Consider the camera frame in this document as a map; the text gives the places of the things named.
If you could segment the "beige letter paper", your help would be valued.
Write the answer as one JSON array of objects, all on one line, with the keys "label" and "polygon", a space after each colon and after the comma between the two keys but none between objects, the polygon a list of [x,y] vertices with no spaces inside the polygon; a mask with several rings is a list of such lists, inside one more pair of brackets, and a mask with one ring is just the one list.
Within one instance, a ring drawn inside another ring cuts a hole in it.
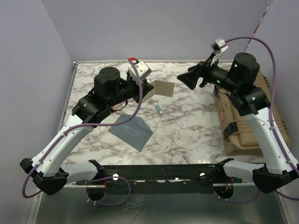
[{"label": "beige letter paper", "polygon": [[142,99],[142,103],[153,97],[154,95],[172,97],[175,83],[155,80],[150,83],[154,88],[146,94]]}]

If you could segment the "green white glue stick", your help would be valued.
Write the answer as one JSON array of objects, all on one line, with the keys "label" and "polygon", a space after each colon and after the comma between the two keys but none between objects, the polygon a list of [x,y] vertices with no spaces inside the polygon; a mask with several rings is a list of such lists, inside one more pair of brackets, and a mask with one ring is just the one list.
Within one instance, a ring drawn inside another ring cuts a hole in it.
[{"label": "green white glue stick", "polygon": [[159,104],[157,102],[154,103],[154,106],[159,114],[163,114],[163,110],[161,109],[161,107],[159,106]]}]

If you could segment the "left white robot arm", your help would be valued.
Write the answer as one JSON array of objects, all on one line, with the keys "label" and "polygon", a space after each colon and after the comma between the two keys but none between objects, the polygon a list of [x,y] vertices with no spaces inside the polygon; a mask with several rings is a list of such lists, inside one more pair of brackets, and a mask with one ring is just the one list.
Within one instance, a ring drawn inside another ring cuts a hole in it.
[{"label": "left white robot arm", "polygon": [[63,162],[75,146],[100,122],[107,118],[113,106],[134,99],[138,104],[154,88],[147,83],[151,73],[141,63],[129,66],[127,78],[122,79],[115,67],[105,67],[94,77],[94,86],[72,110],[62,129],[54,139],[34,158],[24,158],[20,167],[41,192],[53,195],[65,184],[90,181],[98,184],[103,180],[104,169],[96,160],[75,165]]}]

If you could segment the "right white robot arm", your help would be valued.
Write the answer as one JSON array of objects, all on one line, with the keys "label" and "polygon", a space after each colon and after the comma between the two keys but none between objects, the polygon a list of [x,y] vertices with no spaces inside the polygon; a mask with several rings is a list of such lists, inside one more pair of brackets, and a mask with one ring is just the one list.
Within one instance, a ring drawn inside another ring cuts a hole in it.
[{"label": "right white robot arm", "polygon": [[270,115],[271,104],[265,92],[254,84],[259,69],[252,54],[241,52],[235,55],[229,71],[219,68],[209,57],[178,75],[177,79],[194,90],[198,79],[202,78],[200,88],[213,84],[230,93],[232,105],[257,138],[265,164],[228,159],[215,170],[215,179],[226,182],[231,177],[240,178],[253,182],[261,192],[268,194],[297,179],[299,163],[290,152],[283,153],[287,145],[282,143],[283,137]]}]

